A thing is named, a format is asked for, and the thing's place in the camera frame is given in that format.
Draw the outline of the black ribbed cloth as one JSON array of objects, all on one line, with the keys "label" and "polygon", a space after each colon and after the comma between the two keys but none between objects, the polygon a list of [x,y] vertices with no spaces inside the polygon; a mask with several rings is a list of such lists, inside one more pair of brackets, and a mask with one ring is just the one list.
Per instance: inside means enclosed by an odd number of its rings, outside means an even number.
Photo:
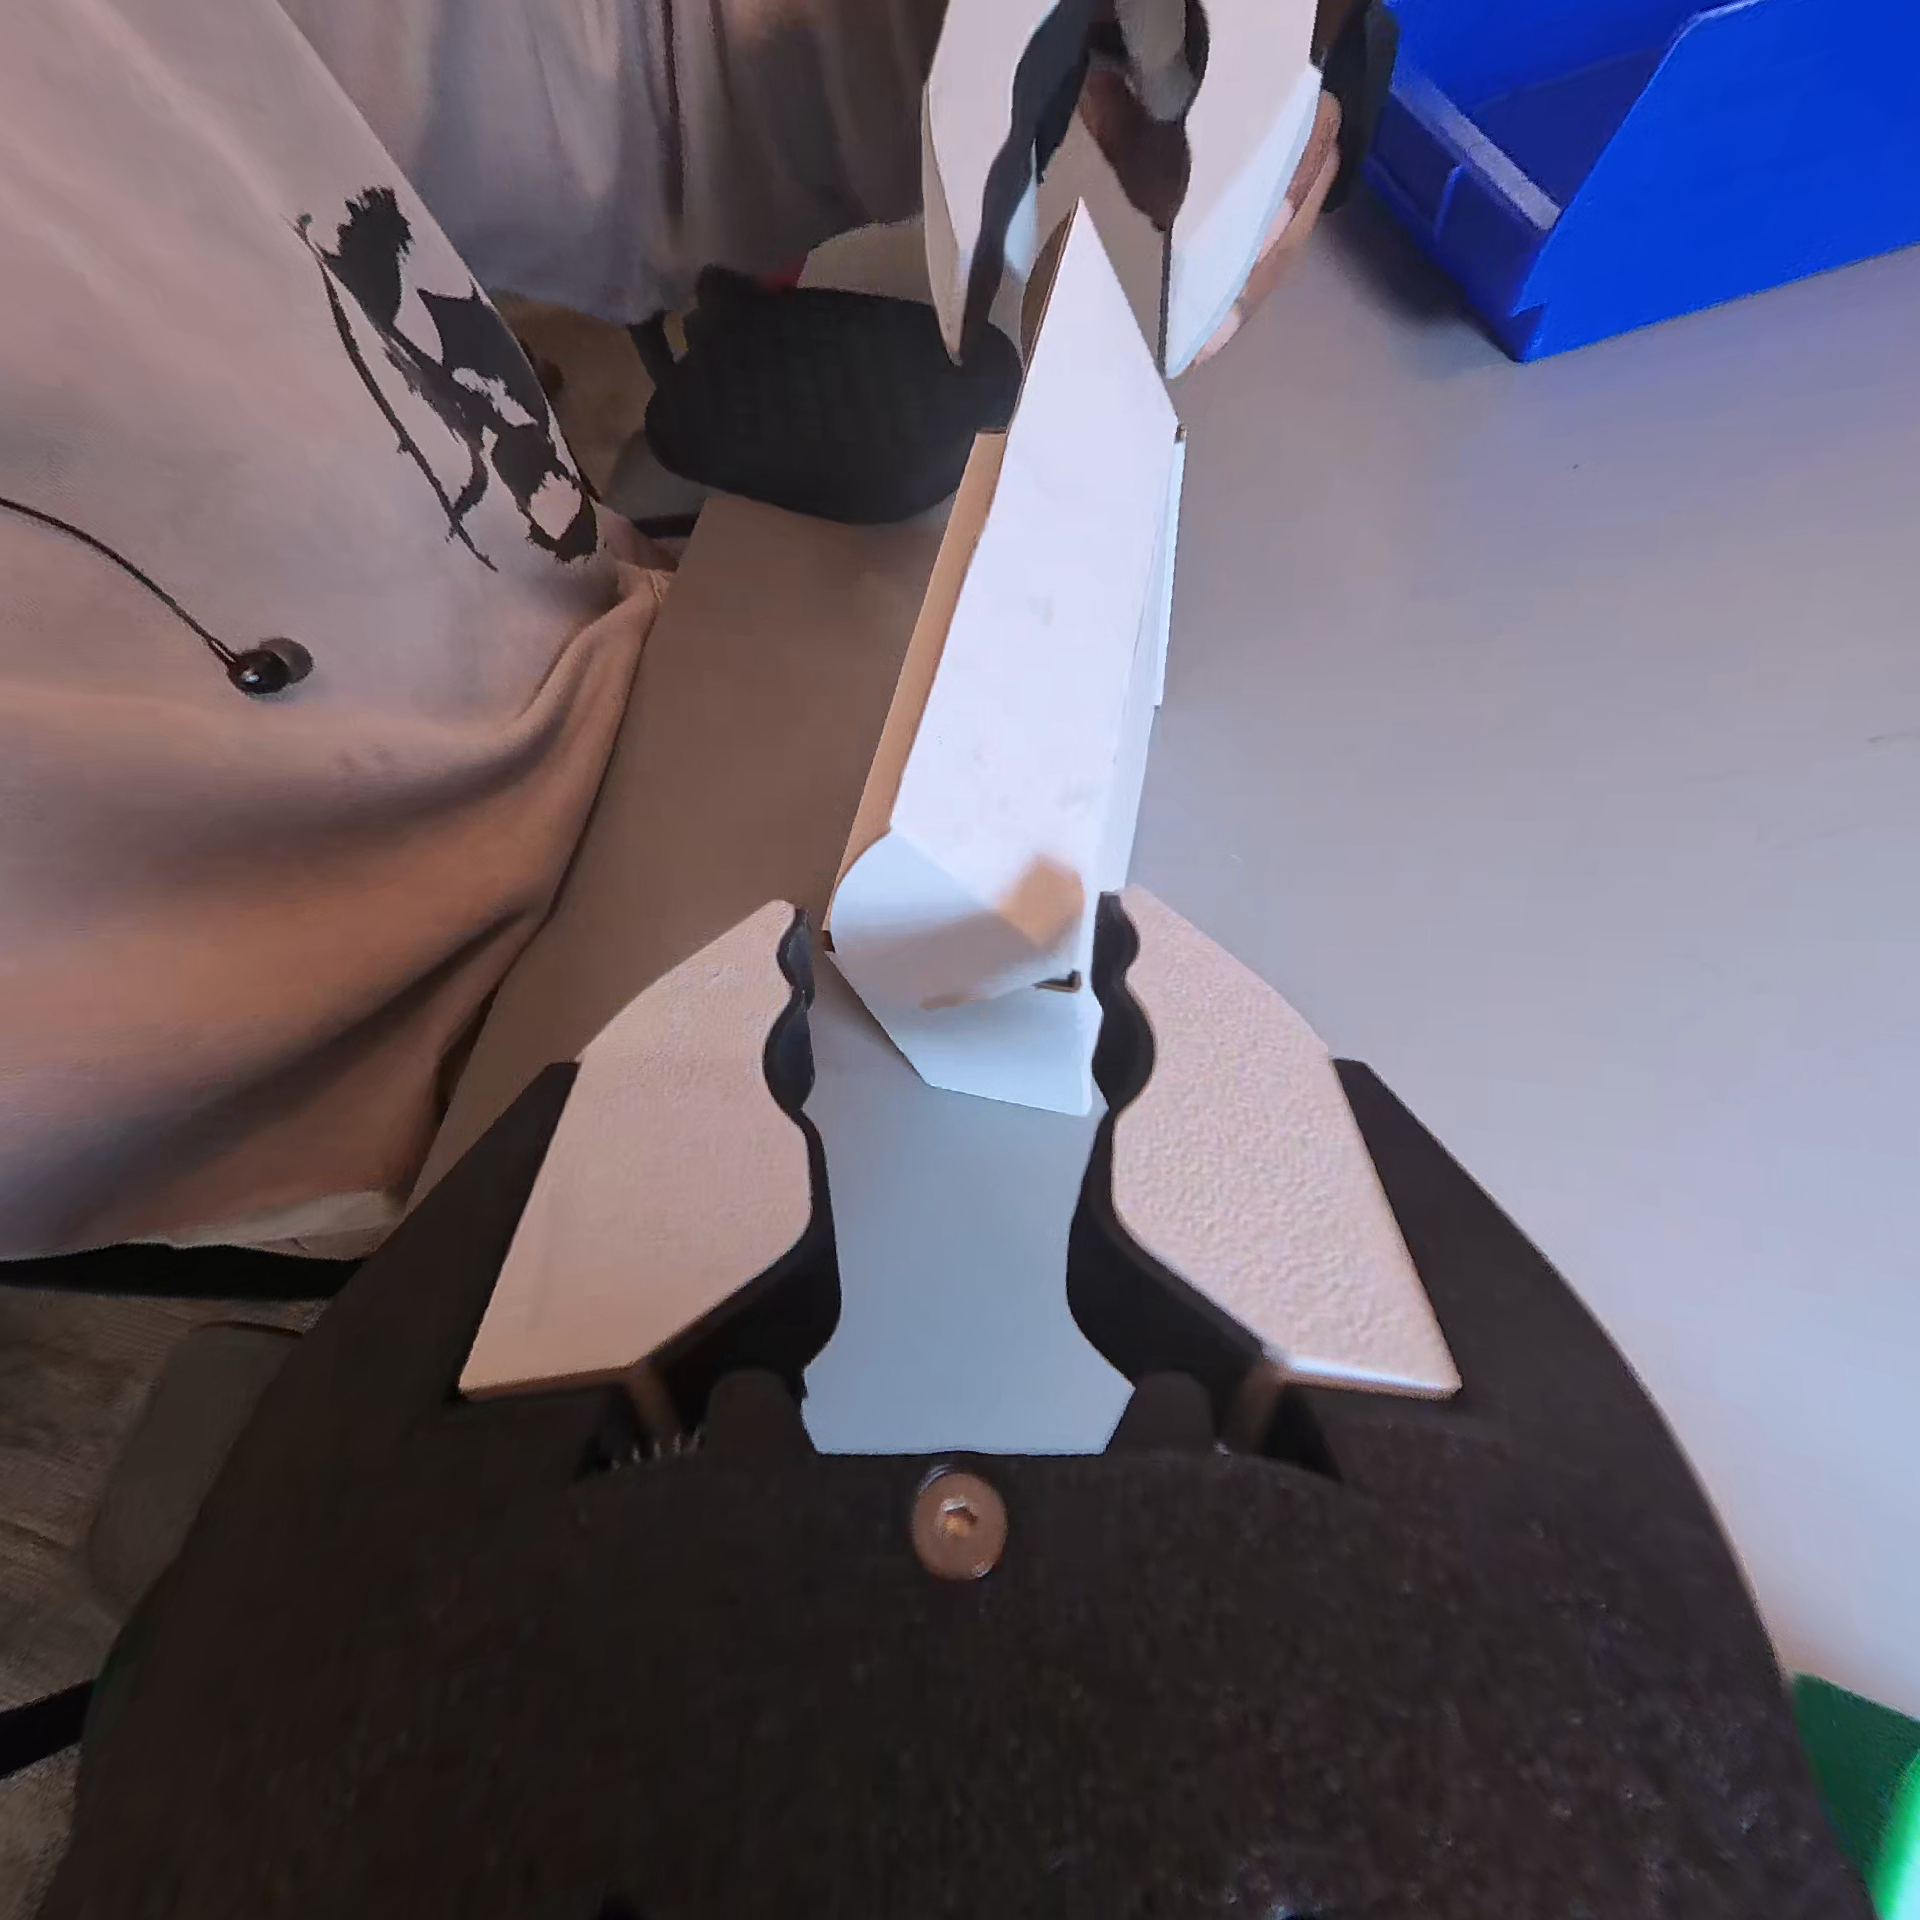
[{"label": "black ribbed cloth", "polygon": [[642,436],[677,478],[840,524],[895,524],[957,491],[1013,420],[1021,356],[986,327],[950,359],[924,301],[707,269],[693,307],[631,324],[653,391]]}]

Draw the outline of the person's left hand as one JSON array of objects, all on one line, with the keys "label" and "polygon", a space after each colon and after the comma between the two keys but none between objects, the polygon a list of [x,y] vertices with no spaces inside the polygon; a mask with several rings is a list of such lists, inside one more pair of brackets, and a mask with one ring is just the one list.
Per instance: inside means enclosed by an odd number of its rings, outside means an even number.
[{"label": "person's left hand", "polygon": [[1325,211],[1341,171],[1339,132],[1341,104],[1328,87],[1322,87],[1302,157],[1287,180],[1280,208],[1263,234],[1254,268],[1238,288],[1229,319],[1222,322],[1221,343],[1253,317],[1296,254],[1306,252],[1307,235]]}]

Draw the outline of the blue plastic bin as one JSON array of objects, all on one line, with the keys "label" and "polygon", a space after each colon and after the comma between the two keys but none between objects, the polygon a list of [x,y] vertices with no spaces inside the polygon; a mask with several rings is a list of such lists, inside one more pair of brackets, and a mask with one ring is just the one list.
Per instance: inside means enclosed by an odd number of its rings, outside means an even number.
[{"label": "blue plastic bin", "polygon": [[1918,239],[1916,3],[1405,3],[1364,179],[1516,360]]}]

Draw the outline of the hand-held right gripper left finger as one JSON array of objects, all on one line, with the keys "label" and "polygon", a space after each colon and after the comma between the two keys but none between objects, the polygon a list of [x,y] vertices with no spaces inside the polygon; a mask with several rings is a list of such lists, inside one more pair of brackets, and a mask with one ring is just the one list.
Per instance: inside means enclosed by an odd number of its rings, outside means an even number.
[{"label": "hand-held right gripper left finger", "polygon": [[840,1314],[814,1090],[811,933],[774,899],[583,1046],[460,1392],[618,1386],[646,1432],[707,1424],[719,1381],[799,1398]]}]

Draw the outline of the white cardboard box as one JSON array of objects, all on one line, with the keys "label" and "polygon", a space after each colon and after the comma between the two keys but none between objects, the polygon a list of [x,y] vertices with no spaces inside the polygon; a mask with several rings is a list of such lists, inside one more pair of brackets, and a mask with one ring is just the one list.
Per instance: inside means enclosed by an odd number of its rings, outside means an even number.
[{"label": "white cardboard box", "polygon": [[1077,206],[976,436],[831,884],[831,959],[933,1088],[1095,1104],[1098,903],[1162,707],[1183,428]]}]

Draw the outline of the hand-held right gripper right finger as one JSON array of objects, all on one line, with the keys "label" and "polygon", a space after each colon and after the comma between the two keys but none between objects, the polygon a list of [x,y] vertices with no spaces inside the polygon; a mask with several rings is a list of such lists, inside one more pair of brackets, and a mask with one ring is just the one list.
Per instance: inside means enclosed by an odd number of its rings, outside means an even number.
[{"label": "hand-held right gripper right finger", "polygon": [[1071,1320],[1128,1383],[1219,1418],[1254,1383],[1413,1402],[1461,1387],[1325,1042],[1138,884],[1095,912],[1101,1096],[1074,1203]]}]

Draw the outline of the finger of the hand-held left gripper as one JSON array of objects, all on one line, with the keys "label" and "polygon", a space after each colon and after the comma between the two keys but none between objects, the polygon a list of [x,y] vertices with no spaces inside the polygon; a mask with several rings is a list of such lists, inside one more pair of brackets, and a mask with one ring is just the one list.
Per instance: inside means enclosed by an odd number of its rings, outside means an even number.
[{"label": "finger of the hand-held left gripper", "polygon": [[1039,252],[1038,195],[1087,64],[1090,5],[949,3],[922,90],[922,227],[954,363]]},{"label": "finger of the hand-held left gripper", "polygon": [[1158,363],[1179,376],[1254,269],[1306,155],[1322,71],[1315,3],[1203,3],[1203,59],[1183,112],[1183,195],[1163,243]]}]

